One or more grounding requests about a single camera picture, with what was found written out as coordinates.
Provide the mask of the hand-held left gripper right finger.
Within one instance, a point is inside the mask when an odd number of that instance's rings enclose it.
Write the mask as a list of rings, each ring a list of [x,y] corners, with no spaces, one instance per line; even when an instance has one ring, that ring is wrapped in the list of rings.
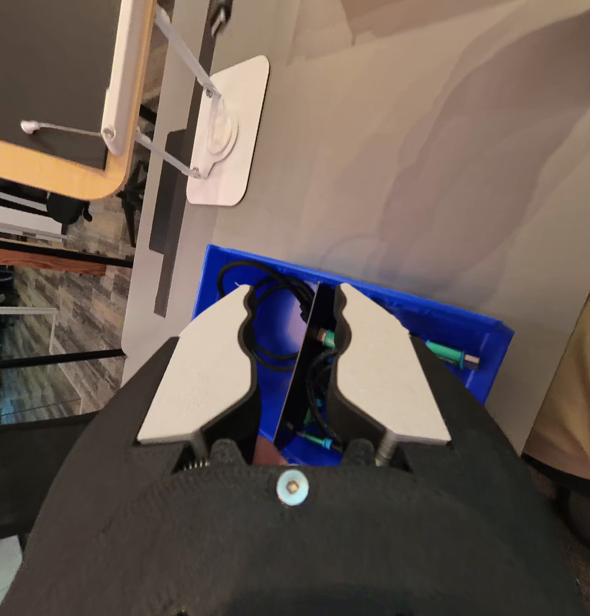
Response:
[[[344,454],[361,445],[377,466],[413,466],[406,459],[415,451],[451,453],[450,430],[408,329],[350,283],[336,287],[334,316],[327,417]]]

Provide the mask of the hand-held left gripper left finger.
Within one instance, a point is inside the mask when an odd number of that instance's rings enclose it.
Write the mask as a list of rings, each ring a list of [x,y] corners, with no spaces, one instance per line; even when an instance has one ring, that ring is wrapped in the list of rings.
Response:
[[[207,459],[218,440],[230,439],[252,462],[261,419],[253,304],[253,287],[240,285],[181,332],[138,443],[188,443]]]

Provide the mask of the blue plastic bin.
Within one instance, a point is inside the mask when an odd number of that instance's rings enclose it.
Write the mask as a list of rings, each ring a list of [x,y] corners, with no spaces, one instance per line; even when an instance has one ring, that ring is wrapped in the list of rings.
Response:
[[[350,283],[396,316],[412,335],[435,352],[480,403],[486,402],[514,336],[503,322],[353,278],[209,244],[193,318],[238,286],[253,287],[256,300],[253,353],[259,370],[261,436],[275,439],[317,283],[321,284],[323,326],[318,330],[318,341],[323,349],[316,357],[331,350],[333,343],[335,288]],[[307,393],[313,389],[325,421],[328,421],[325,398],[330,364],[331,358],[325,358],[307,373]],[[304,428],[279,451],[289,463],[296,465],[335,466],[341,458],[336,439],[316,425],[309,410]]]

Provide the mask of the black flat divider panel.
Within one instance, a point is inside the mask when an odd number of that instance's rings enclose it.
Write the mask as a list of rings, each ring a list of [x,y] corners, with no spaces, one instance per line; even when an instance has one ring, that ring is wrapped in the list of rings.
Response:
[[[274,444],[278,446],[279,450],[283,450],[289,445],[296,437],[296,433],[304,428],[304,420],[306,419],[309,409],[307,373],[313,359],[318,355],[319,350],[323,349],[322,343],[318,341],[318,330],[323,327],[321,324],[321,317],[321,284],[317,283],[314,286],[314,298],[301,349],[291,376],[291,381],[276,428]]]

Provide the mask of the person's beige pants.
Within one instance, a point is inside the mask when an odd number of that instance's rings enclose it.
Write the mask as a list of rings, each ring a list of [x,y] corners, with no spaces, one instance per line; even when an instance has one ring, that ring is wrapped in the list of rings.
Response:
[[[523,453],[590,481],[590,294]]]

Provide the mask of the brown wooden plank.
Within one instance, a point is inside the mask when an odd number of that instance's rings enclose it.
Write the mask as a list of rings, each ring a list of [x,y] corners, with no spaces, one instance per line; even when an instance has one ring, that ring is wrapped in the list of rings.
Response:
[[[106,274],[106,266],[101,264],[3,248],[0,248],[0,266],[25,267],[99,277]]]

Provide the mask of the wood-edged table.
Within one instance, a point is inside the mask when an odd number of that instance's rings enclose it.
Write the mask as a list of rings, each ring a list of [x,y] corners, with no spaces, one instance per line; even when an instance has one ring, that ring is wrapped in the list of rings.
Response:
[[[97,133],[112,74],[119,1],[0,1],[0,178],[95,200],[121,187],[130,153]]]

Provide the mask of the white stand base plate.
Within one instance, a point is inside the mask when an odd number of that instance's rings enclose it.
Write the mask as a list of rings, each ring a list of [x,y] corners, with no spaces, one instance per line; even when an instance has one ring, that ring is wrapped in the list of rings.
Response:
[[[203,88],[188,164],[156,146],[134,119],[137,73],[147,64],[144,45],[151,20]],[[187,177],[189,203],[232,207],[239,204],[248,187],[269,72],[268,58],[260,55],[210,76],[155,1],[121,1],[100,131],[35,119],[22,119],[20,128],[27,135],[47,129],[97,137],[115,158],[130,159],[132,147],[138,143]]]

